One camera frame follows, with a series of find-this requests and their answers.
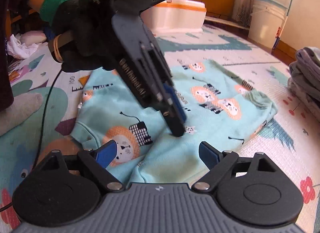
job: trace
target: baby onesie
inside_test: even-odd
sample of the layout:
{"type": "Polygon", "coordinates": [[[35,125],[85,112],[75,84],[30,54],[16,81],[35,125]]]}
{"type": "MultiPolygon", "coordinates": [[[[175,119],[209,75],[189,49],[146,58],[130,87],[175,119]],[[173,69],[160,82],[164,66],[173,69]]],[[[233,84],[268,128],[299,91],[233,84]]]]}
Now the baby onesie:
{"type": "Polygon", "coordinates": [[[122,183],[189,182],[206,166],[201,141],[235,150],[276,114],[275,104],[240,77],[207,60],[171,69],[175,92],[187,115],[185,134],[171,135],[160,112],[143,109],[116,71],[94,70],[71,135],[84,148],[117,142],[107,167],[122,183]]]}

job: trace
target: floor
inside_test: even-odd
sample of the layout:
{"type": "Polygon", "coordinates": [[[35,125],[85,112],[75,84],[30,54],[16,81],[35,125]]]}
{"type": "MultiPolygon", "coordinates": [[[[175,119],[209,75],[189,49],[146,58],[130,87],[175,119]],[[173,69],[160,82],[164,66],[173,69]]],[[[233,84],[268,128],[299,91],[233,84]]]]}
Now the floor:
{"type": "Polygon", "coordinates": [[[290,56],[288,56],[287,54],[285,54],[283,51],[279,50],[278,48],[276,48],[274,51],[271,51],[271,49],[264,47],[263,45],[251,40],[248,38],[248,33],[249,31],[247,29],[239,29],[237,27],[234,26],[229,26],[226,24],[222,24],[222,23],[217,23],[217,22],[211,22],[211,21],[205,21],[206,24],[210,24],[213,25],[215,27],[218,27],[220,29],[223,29],[225,31],[228,31],[232,34],[235,34],[245,40],[250,41],[251,43],[257,45],[259,48],[262,48],[263,50],[267,51],[268,53],[270,53],[271,55],[275,56],[278,60],[282,61],[284,64],[286,64],[287,66],[295,61],[295,59],[291,58],[290,56]]]}

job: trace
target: black cable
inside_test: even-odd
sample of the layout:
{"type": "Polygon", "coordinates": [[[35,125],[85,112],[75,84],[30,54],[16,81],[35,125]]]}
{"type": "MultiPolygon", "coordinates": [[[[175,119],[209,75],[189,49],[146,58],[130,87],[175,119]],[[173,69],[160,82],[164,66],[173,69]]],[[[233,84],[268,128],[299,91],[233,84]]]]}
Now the black cable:
{"type": "Polygon", "coordinates": [[[0,212],[5,211],[6,209],[10,208],[12,206],[12,202],[10,202],[8,205],[5,205],[4,207],[0,208],[0,212]]]}
{"type": "MultiPolygon", "coordinates": [[[[31,170],[33,170],[36,167],[37,162],[39,160],[39,155],[40,155],[40,152],[41,152],[41,145],[42,145],[42,138],[43,138],[45,112],[47,110],[47,105],[48,105],[48,102],[49,102],[49,97],[50,97],[51,91],[52,91],[53,86],[56,83],[58,77],[60,76],[61,72],[62,72],[62,69],[60,69],[59,73],[57,74],[56,78],[54,79],[54,81],[53,81],[53,83],[52,83],[52,85],[50,87],[50,90],[49,90],[49,93],[48,93],[48,96],[47,96],[47,100],[45,101],[44,110],[43,110],[43,114],[42,114],[42,122],[41,122],[41,130],[40,130],[40,138],[39,138],[37,154],[36,154],[36,158],[35,158],[35,161],[33,163],[33,166],[32,166],[31,170]]],[[[0,208],[0,212],[5,211],[6,209],[10,208],[11,206],[12,206],[12,202],[10,202],[8,205],[5,205],[4,207],[0,208]]]]}

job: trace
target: white cloth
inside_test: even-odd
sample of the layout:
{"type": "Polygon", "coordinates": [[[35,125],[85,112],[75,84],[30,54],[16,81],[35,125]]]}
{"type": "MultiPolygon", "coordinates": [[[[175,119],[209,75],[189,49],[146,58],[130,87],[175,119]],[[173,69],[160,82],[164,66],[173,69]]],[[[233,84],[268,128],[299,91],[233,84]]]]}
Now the white cloth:
{"type": "Polygon", "coordinates": [[[21,44],[20,40],[17,40],[12,34],[7,44],[7,52],[9,55],[16,59],[24,60],[35,53],[39,48],[38,44],[32,44],[26,46],[25,43],[21,44]]]}

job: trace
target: white bucket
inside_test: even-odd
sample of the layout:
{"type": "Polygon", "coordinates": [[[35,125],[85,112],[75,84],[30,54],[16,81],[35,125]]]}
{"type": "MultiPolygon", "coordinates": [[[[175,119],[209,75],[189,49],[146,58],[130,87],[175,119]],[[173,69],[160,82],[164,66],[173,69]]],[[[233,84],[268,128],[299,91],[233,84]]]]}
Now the white bucket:
{"type": "Polygon", "coordinates": [[[254,0],[248,37],[272,48],[281,29],[287,7],[274,0],[254,0]]]}

